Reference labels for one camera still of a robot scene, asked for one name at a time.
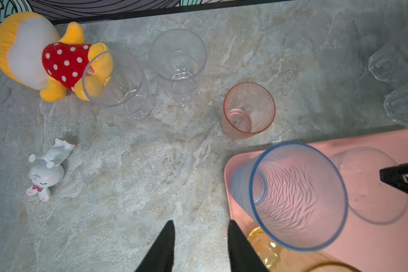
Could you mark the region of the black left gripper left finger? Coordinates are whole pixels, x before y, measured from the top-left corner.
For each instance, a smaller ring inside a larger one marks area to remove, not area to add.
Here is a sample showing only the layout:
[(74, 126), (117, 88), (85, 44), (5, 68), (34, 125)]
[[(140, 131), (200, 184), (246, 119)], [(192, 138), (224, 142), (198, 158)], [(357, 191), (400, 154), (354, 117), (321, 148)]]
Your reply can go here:
[(175, 225), (168, 221), (135, 272), (171, 272), (175, 255)]

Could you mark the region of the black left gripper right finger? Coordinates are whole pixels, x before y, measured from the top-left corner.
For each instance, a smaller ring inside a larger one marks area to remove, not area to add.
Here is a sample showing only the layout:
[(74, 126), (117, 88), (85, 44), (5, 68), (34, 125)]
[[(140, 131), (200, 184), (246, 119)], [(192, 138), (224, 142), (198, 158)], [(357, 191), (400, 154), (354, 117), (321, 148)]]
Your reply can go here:
[(232, 272), (268, 272), (234, 220), (228, 226), (228, 254)]

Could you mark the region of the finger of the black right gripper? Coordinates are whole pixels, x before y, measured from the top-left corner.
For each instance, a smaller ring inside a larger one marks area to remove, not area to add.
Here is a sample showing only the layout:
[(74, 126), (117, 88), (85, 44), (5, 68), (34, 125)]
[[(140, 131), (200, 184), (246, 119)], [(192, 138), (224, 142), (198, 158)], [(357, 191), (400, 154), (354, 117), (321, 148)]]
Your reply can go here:
[(383, 183), (408, 194), (408, 163), (383, 168), (379, 175)]

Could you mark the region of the yellow plastic tumbler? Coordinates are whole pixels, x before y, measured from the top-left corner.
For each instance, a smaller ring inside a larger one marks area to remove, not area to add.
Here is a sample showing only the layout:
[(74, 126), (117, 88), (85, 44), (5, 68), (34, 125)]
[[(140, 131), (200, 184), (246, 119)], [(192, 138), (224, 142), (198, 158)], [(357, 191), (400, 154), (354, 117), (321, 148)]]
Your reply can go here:
[(340, 262), (324, 252), (302, 253), (277, 244), (262, 230), (254, 228), (247, 239), (271, 272), (357, 272), (358, 269)]

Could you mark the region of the blue textured plastic tumbler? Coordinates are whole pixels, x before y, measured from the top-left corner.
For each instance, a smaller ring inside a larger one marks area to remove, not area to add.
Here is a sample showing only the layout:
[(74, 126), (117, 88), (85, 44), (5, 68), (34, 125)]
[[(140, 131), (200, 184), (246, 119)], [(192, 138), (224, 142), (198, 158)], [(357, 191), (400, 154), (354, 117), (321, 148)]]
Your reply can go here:
[(334, 242), (349, 211), (347, 190), (334, 163), (303, 143), (281, 143), (234, 170), (236, 203), (275, 242), (314, 252)]

